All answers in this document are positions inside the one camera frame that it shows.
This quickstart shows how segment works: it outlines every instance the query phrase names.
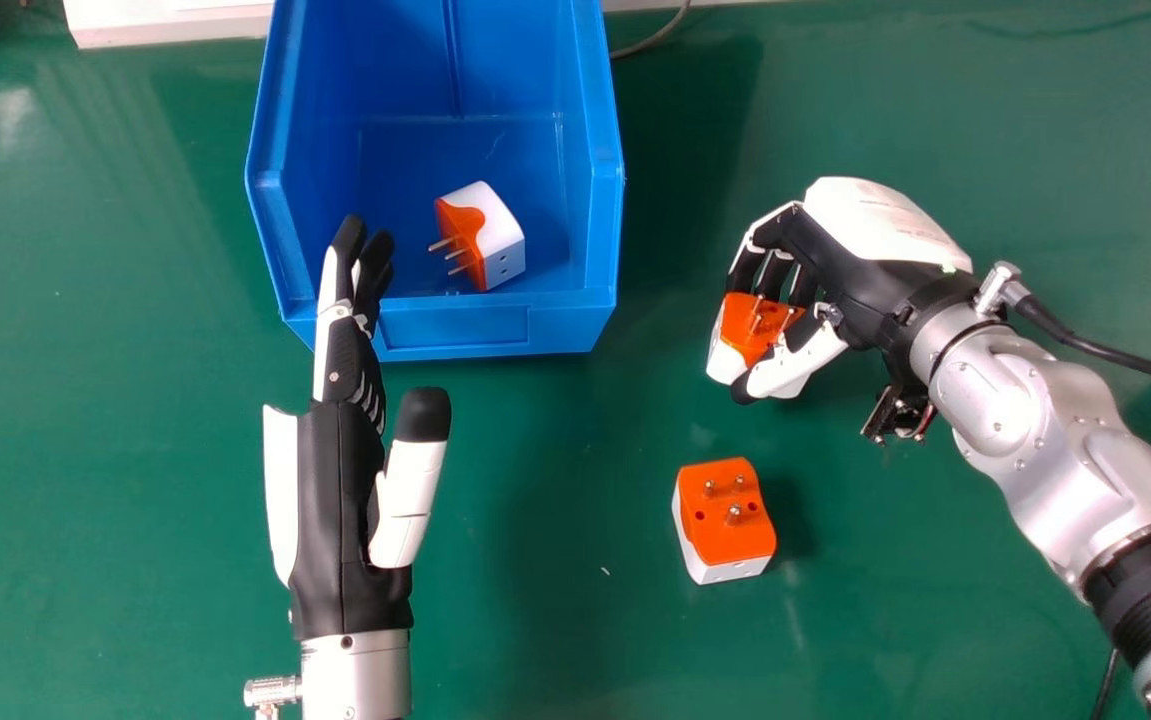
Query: green surface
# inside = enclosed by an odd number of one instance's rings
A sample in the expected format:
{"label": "green surface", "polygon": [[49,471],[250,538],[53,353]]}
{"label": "green surface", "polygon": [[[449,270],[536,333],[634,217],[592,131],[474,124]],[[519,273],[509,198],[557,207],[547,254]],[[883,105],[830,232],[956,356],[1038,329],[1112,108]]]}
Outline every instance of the green surface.
{"label": "green surface", "polygon": [[[587,357],[389,366],[456,404],[416,568],[418,717],[1082,717],[1106,643],[953,451],[703,377],[740,233],[820,174],[900,187],[1151,355],[1151,3],[695,13],[616,67],[620,307]],[[660,15],[612,20],[612,37]],[[247,717],[296,667],[259,406],[304,406],[241,183],[261,46],[81,55],[0,3],[0,720]],[[1115,370],[1151,438],[1151,382]],[[680,465],[747,455],[782,559],[696,588]],[[1141,717],[1119,683],[1111,717]]]}

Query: blue bin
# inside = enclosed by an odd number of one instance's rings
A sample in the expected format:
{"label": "blue bin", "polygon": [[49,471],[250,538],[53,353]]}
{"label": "blue bin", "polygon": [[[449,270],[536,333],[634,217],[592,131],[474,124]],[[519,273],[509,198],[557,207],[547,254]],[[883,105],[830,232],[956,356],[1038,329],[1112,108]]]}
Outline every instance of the blue bin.
{"label": "blue bin", "polygon": [[[433,202],[485,179],[526,273],[471,291]],[[348,213],[397,243],[380,360],[588,352],[615,309],[624,156],[599,0],[277,0],[246,189],[282,319],[313,345]]]}

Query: gray wire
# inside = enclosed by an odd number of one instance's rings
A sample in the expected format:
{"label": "gray wire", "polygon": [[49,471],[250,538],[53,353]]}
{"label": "gray wire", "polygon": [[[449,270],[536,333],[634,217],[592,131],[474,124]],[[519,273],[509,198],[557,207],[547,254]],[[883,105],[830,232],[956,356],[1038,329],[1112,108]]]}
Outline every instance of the gray wire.
{"label": "gray wire", "polygon": [[654,31],[651,37],[645,38],[645,40],[634,43],[633,45],[620,47],[619,49],[612,49],[611,59],[619,60],[620,58],[635,55],[640,53],[640,51],[650,49],[665,40],[665,38],[672,35],[672,31],[677,29],[677,24],[681,23],[681,20],[686,17],[686,13],[689,13],[691,1],[693,0],[681,0],[681,5],[677,5],[677,14],[669,20],[663,28]]}

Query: blue plastic bin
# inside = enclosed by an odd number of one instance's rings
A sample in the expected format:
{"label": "blue plastic bin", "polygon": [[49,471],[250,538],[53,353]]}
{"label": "blue plastic bin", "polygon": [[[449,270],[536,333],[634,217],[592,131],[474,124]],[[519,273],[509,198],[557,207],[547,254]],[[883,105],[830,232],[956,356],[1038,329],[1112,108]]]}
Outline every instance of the blue plastic bin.
{"label": "blue plastic bin", "polygon": [[[447,277],[433,202],[485,179],[526,273]],[[313,345],[341,220],[397,251],[380,360],[587,352],[615,309],[624,156],[599,0],[277,0],[246,187],[282,319]]]}

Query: robotic arm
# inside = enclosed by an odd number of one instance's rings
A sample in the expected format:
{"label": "robotic arm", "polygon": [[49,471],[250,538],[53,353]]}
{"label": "robotic arm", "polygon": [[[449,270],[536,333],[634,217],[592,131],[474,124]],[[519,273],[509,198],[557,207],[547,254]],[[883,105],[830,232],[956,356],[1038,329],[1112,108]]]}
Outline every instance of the robotic arm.
{"label": "robotic arm", "polygon": [[325,252],[313,401],[304,415],[264,409],[265,496],[273,565],[291,591],[300,675],[246,682],[256,720],[300,702],[305,720],[395,720],[410,712],[411,569],[447,438],[441,388],[402,398],[384,464],[387,398],[371,346],[392,277],[392,238],[366,242],[345,220]]}
{"label": "robotic arm", "polygon": [[921,439],[942,414],[1020,531],[1095,610],[1151,711],[1151,446],[1099,375],[1020,337],[1003,306],[1061,327],[1013,265],[978,282],[908,197],[822,178],[745,235],[708,374],[740,403],[795,397],[845,348],[877,348],[891,384],[862,434]]}

